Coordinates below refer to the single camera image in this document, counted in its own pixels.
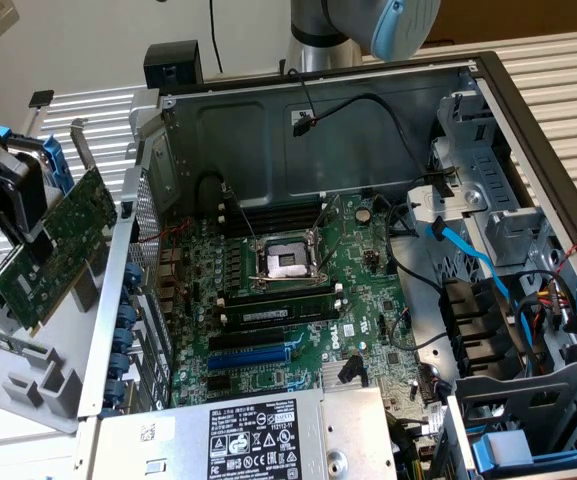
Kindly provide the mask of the black box device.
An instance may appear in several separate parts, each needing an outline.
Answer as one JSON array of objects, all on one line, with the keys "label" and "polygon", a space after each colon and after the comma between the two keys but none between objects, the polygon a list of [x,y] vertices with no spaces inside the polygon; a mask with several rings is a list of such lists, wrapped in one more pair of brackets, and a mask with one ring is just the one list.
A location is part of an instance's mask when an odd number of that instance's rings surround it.
[{"label": "black box device", "polygon": [[202,85],[204,77],[198,41],[150,45],[144,57],[143,71],[149,89]]}]

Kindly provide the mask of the hard disk in blue carrier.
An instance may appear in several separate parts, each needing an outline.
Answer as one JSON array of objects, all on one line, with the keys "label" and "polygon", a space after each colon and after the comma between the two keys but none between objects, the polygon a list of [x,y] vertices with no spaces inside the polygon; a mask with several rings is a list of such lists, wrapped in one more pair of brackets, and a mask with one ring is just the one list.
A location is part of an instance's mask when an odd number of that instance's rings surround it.
[{"label": "hard disk in blue carrier", "polygon": [[41,140],[13,133],[9,127],[0,125],[0,139],[14,153],[25,153],[40,162],[47,184],[58,188],[66,196],[75,182],[59,141],[50,135]]}]

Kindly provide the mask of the blue expansion slot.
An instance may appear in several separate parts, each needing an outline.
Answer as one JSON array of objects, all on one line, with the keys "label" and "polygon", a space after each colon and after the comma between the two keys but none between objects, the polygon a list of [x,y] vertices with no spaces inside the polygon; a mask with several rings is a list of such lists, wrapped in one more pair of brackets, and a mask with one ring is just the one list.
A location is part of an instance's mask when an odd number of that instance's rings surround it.
[{"label": "blue expansion slot", "polygon": [[289,363],[290,359],[290,347],[274,345],[211,356],[207,360],[207,369],[209,371],[216,371],[264,364]]}]

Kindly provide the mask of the CPU socket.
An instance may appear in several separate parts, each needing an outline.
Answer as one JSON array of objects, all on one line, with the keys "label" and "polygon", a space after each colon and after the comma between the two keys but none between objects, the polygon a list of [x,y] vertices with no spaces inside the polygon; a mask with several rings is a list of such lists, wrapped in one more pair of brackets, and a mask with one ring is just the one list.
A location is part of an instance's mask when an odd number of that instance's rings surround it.
[{"label": "CPU socket", "polygon": [[247,275],[254,289],[267,291],[275,284],[283,288],[297,284],[320,286],[329,281],[322,255],[320,278],[310,277],[306,230],[260,237],[254,241],[250,247],[254,271]]}]

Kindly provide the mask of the blue disk bay carrier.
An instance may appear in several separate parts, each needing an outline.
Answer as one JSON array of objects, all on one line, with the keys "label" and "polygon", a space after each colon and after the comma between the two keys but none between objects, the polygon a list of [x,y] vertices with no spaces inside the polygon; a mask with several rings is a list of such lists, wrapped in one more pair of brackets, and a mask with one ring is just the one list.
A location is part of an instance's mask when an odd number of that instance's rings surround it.
[{"label": "blue disk bay carrier", "polygon": [[472,451],[478,473],[491,479],[577,468],[577,449],[533,455],[523,430],[486,433]]}]

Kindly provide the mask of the grey power supply unit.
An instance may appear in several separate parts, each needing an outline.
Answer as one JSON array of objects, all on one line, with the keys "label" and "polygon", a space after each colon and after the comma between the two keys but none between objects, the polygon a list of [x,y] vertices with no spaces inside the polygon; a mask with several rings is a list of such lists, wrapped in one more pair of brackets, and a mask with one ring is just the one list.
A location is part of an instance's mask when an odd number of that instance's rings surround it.
[{"label": "grey power supply unit", "polygon": [[104,419],[85,480],[396,480],[376,388],[295,391]]}]

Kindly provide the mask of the long black expansion slot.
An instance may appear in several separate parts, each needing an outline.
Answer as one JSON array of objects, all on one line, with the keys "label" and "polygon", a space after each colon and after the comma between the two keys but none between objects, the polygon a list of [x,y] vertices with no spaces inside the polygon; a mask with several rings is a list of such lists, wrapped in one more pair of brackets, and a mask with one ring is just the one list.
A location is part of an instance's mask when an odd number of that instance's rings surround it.
[{"label": "long black expansion slot", "polygon": [[238,350],[275,345],[283,343],[284,340],[285,334],[280,328],[229,333],[210,337],[208,340],[208,350],[210,352]]}]

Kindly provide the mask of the green graphics card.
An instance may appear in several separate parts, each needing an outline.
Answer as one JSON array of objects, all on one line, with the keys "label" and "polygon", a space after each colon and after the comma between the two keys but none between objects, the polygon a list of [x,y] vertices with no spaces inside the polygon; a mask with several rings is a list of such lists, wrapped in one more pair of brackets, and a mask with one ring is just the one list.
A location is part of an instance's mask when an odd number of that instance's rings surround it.
[{"label": "green graphics card", "polygon": [[8,335],[45,324],[117,221],[116,207],[83,135],[86,120],[70,126],[71,139],[85,167],[76,182],[58,176],[61,194],[40,220],[30,244],[12,248],[0,263],[0,328]]}]

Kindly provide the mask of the silver chipset heatsink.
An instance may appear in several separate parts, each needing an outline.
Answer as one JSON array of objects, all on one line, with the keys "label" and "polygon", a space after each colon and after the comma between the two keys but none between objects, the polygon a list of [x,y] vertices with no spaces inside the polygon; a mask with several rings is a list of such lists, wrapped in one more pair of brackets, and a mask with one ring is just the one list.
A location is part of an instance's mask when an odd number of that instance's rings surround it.
[{"label": "silver chipset heatsink", "polygon": [[342,369],[350,362],[350,358],[335,362],[325,362],[321,369],[321,384],[325,392],[338,392],[346,390],[356,390],[367,388],[369,384],[363,381],[360,375],[355,376],[351,381],[343,383],[338,375]]}]

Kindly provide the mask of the open grey PC case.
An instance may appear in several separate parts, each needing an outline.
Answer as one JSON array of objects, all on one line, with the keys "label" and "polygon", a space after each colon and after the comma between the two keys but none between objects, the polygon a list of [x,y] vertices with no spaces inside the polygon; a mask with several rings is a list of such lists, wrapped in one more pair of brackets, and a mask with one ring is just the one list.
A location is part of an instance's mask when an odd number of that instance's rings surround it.
[{"label": "open grey PC case", "polygon": [[[502,271],[458,226],[462,198],[455,169],[436,163],[433,141],[440,100],[470,80],[486,82],[518,141],[513,149],[529,192],[546,212],[564,259],[555,270]],[[448,399],[459,375],[440,311],[443,282],[492,279],[508,303],[509,328],[522,347],[523,371],[540,377],[577,363],[577,188],[532,109],[492,53],[425,59],[313,74],[147,90],[134,101],[136,162],[125,176],[113,253],[140,266],[141,287],[110,301],[132,305],[137,322],[125,353],[121,403],[104,400],[80,422],[76,480],[83,479],[100,423],[118,416],[175,408],[170,401],[173,335],[158,299],[159,257],[177,217],[219,218],[241,210],[335,194],[382,200],[387,266],[402,284],[421,358],[447,390],[440,428],[414,438],[385,411],[396,480],[443,480],[432,462]]]}]

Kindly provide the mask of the loose green RAM stick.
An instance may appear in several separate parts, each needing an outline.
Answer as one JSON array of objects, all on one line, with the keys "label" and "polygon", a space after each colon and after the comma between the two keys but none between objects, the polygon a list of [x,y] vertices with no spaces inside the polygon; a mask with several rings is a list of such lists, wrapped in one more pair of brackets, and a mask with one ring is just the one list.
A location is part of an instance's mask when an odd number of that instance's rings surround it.
[{"label": "loose green RAM stick", "polygon": [[2,332],[0,332],[0,349],[19,355],[21,355],[24,350],[32,351],[40,355],[48,353],[48,348],[41,344],[18,339]]}]

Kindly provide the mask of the silver metal drive cage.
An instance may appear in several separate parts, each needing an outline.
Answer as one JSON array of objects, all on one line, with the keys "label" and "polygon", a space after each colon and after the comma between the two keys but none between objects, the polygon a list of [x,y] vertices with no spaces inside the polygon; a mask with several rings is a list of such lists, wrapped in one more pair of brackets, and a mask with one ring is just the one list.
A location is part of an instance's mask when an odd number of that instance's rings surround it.
[{"label": "silver metal drive cage", "polygon": [[513,152],[518,141],[487,83],[470,80],[444,96],[437,122],[442,133],[433,154],[438,165],[455,169],[457,224],[471,244],[502,271],[560,267],[562,246],[525,185]]}]

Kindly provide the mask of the grey plastic disk bay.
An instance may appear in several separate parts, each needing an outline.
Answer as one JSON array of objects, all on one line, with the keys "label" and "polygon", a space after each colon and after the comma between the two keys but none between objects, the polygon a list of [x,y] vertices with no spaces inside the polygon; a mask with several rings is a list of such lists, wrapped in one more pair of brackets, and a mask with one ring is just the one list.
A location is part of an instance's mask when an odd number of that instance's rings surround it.
[{"label": "grey plastic disk bay", "polygon": [[577,449],[577,363],[540,377],[456,382],[432,468],[443,480],[577,480],[577,468],[507,478],[477,471],[472,444],[492,432],[523,430],[533,455]]}]

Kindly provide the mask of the empty black RAM slot row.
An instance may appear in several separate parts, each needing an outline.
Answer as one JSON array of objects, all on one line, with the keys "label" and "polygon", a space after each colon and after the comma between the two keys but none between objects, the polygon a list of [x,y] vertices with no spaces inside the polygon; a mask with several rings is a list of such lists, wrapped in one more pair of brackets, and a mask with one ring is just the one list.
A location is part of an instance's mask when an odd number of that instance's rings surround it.
[{"label": "empty black RAM slot row", "polygon": [[227,238],[244,237],[253,230],[256,236],[310,228],[322,209],[321,200],[293,202],[241,210],[234,204],[218,214],[217,226]]}]

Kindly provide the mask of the green Dell motherboard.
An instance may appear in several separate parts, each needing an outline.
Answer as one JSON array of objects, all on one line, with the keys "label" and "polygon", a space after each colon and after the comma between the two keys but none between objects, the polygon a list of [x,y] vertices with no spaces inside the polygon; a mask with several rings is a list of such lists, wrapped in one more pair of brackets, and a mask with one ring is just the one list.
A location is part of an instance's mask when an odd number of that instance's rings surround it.
[{"label": "green Dell motherboard", "polygon": [[[321,389],[325,362],[363,357],[368,387],[378,389],[390,419],[414,437],[434,436],[441,424],[447,390],[432,367],[423,362],[424,345],[413,331],[412,311],[399,277],[387,266],[385,221],[390,212],[380,199],[356,195],[340,198],[339,214],[320,227],[320,253],[329,281],[341,299],[337,320],[313,322],[284,331],[291,348],[289,363],[209,371],[211,356],[252,348],[210,352],[210,337],[229,334],[215,319],[225,298],[259,295],[316,286],[271,285],[256,290],[247,275],[254,271],[250,249],[260,237],[253,230],[227,238],[217,226],[223,218],[177,217],[159,257],[158,299],[173,335],[170,401],[175,407],[208,402]],[[355,211],[368,208],[369,225],[358,225]],[[231,389],[208,392],[206,379],[227,374]]]}]

